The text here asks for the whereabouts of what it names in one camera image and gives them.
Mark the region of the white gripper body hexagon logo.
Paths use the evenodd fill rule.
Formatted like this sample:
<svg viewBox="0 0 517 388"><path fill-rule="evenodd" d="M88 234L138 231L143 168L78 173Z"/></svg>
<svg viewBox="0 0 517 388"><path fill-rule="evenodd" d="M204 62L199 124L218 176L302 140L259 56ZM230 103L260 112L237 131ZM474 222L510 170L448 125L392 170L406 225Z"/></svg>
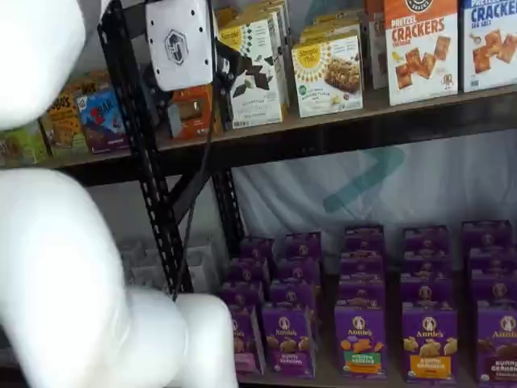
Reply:
<svg viewBox="0 0 517 388"><path fill-rule="evenodd" d="M206 1L148 2L145 20L154 76L162 91L212 82L213 34Z"/></svg>

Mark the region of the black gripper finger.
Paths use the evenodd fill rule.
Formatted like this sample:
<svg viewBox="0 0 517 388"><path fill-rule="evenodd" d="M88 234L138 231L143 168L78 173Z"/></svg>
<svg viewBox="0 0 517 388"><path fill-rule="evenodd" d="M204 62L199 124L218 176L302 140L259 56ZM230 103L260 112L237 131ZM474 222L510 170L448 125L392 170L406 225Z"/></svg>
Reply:
<svg viewBox="0 0 517 388"><path fill-rule="evenodd" d="M218 70L248 70L253 66L249 57L243 56L237 50L215 40L216 68Z"/></svg>
<svg viewBox="0 0 517 388"><path fill-rule="evenodd" d="M243 60L217 60L216 76L223 86L232 86L243 71Z"/></svg>

